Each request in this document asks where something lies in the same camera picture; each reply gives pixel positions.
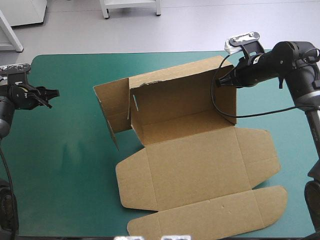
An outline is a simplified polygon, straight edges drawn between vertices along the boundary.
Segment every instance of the brown cardboard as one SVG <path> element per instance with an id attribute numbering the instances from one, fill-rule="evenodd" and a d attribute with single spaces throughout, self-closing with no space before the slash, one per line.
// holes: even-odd
<path id="1" fill-rule="evenodd" d="M 128 224 L 148 240 L 190 234 L 218 239 L 264 228 L 287 204 L 282 187 L 252 190 L 280 170 L 270 134 L 235 128 L 212 106 L 212 57 L 95 86 L 112 139 L 133 128 L 142 150 L 116 167 L 124 207 L 159 211 Z M 225 62 L 217 77 L 232 69 Z M 236 89 L 215 89 L 236 114 Z"/>
<path id="2" fill-rule="evenodd" d="M 127 229 L 147 240 L 173 234 L 222 239 L 273 224 L 283 214 L 287 198 L 282 186 L 249 190 L 137 218 Z"/>
<path id="3" fill-rule="evenodd" d="M 116 166 L 122 205 L 154 211 L 249 191 L 279 170 L 267 131 L 233 126 L 146 146 Z"/>

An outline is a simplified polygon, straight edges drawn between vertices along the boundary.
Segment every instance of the box flap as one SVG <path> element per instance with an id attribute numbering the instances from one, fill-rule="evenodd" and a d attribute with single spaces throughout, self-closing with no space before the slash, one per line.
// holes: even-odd
<path id="1" fill-rule="evenodd" d="M 222 57 L 212 57 L 130 77 L 131 126 L 144 146 L 233 126 L 213 107 L 211 83 Z M 217 77 L 232 69 L 230 63 Z M 236 114 L 236 89 L 215 89 L 216 102 L 225 112 Z"/>
<path id="2" fill-rule="evenodd" d="M 178 66 L 173 66 L 153 72 L 132 76 L 129 78 L 129 87 L 130 89 L 135 89 L 144 85 L 180 79 L 208 72 L 217 69 L 220 63 L 223 61 L 223 59 L 224 58 L 222 56 L 214 56 L 199 61 L 189 62 Z M 225 61 L 222 67 L 229 65 L 231 65 L 231 63 Z"/>
<path id="3" fill-rule="evenodd" d="M 286 209 L 288 193 L 282 186 L 261 188 L 160 211 L 134 219 L 127 230 L 148 240 L 163 235 L 191 235 L 216 240 L 263 229 Z"/>
<path id="4" fill-rule="evenodd" d="M 147 146 L 116 174 L 124 207 L 162 211 L 251 190 L 279 170 L 267 131 L 230 126 Z"/>
<path id="5" fill-rule="evenodd" d="M 129 79 L 123 78 L 94 86 L 104 117 L 114 133 L 131 129 L 129 111 Z"/>

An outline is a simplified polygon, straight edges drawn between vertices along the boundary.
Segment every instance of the cardboard panel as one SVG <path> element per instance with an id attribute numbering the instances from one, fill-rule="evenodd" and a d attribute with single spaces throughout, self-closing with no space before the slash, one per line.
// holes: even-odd
<path id="1" fill-rule="evenodd" d="M 224 58 L 222 56 L 214 56 L 200 61 L 194 61 L 183 65 L 132 76 L 129 79 L 129 87 L 130 89 L 134 89 L 152 83 L 164 82 L 184 78 L 198 73 L 204 73 L 217 69 L 223 59 Z M 230 65 L 230 62 L 225 61 L 223 67 Z"/>
<path id="2" fill-rule="evenodd" d="M 231 67 L 223 68 L 218 75 L 222 77 L 230 69 Z M 151 125 L 212 110 L 210 89 L 213 75 L 212 70 L 132 89 L 142 125 Z M 216 89 L 216 96 L 223 105 L 232 106 L 228 109 L 231 114 L 235 109 L 235 94 L 234 88 Z"/>
<path id="3" fill-rule="evenodd" d="M 127 229 L 130 235 L 148 240 L 176 234 L 197 240 L 222 239 L 274 223 L 283 214 L 287 199 L 281 186 L 249 190 L 137 218 Z"/>
<path id="4" fill-rule="evenodd" d="M 280 171 L 277 152 L 268 131 L 236 127 L 235 132 L 252 188 Z"/>
<path id="5" fill-rule="evenodd" d="M 109 119 L 115 133 L 131 129 L 128 120 L 129 79 L 123 78 L 93 87 L 104 117 Z"/>
<path id="6" fill-rule="evenodd" d="M 140 155 L 136 155 L 119 163 L 117 176 L 129 178 L 127 185 L 119 184 L 120 197 L 132 198 L 122 188 L 135 189 L 156 201 L 157 208 L 144 208 L 138 195 L 125 207 L 162 211 L 251 190 L 279 171 L 270 141 L 264 130 L 230 126 L 147 146 L 144 161 L 138 162 Z M 265 149 L 259 144 L 264 142 Z M 261 154 L 251 157 L 250 149 L 255 151 L 256 145 Z M 140 177 L 128 175 L 133 161 L 144 169 L 139 171 Z M 146 185 L 152 185 L 154 191 L 144 192 Z"/>
<path id="7" fill-rule="evenodd" d="M 145 146 L 229 127 L 232 124 L 213 109 L 144 125 Z"/>
<path id="8" fill-rule="evenodd" d="M 145 148 L 121 161 L 116 166 L 116 173 L 124 207 L 134 205 L 137 209 L 158 209 Z"/>
<path id="9" fill-rule="evenodd" d="M 251 190 L 233 127 L 146 151 L 159 211 Z"/>

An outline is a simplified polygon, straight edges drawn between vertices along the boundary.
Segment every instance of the green tabletop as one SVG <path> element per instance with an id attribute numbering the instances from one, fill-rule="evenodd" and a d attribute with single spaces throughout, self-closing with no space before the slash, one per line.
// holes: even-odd
<path id="1" fill-rule="evenodd" d="M 11 134 L 2 141 L 18 200 L 20 235 L 114 236 L 127 222 L 149 211 L 121 206 L 116 164 L 142 148 L 132 130 L 113 144 L 93 86 L 225 52 L 41 55 L 29 82 L 59 89 L 60 97 L 32 111 L 18 110 Z M 232 56 L 237 64 L 240 55 Z M 276 79 L 238 90 L 239 114 L 292 106 Z M 313 232 L 304 201 L 307 173 L 318 160 L 302 111 L 240 119 L 238 127 L 269 130 L 282 166 L 262 186 L 283 185 L 289 200 L 283 217 L 245 237 L 302 237 Z M 5 178 L 3 167 L 1 176 Z"/>

